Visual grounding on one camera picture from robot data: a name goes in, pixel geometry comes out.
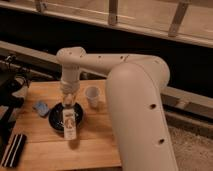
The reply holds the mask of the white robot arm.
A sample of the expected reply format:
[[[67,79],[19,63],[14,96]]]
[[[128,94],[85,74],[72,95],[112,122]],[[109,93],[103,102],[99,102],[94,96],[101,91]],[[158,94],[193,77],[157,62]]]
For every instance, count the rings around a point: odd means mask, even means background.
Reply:
[[[179,171],[161,100],[170,79],[162,58],[70,47],[60,49],[56,59],[65,95],[78,91],[80,70],[106,79],[106,103],[123,171]]]

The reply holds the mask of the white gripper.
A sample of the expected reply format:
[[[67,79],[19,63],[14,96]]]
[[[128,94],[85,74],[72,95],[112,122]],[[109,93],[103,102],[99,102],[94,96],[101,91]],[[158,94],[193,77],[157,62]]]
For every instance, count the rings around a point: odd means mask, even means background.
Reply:
[[[73,94],[72,95],[72,106],[74,107],[76,104],[76,98],[77,98],[77,91],[79,90],[80,83],[79,82],[66,82],[61,80],[60,81],[60,89],[63,92],[61,95],[61,102],[62,106],[65,106],[66,101],[66,94]]]

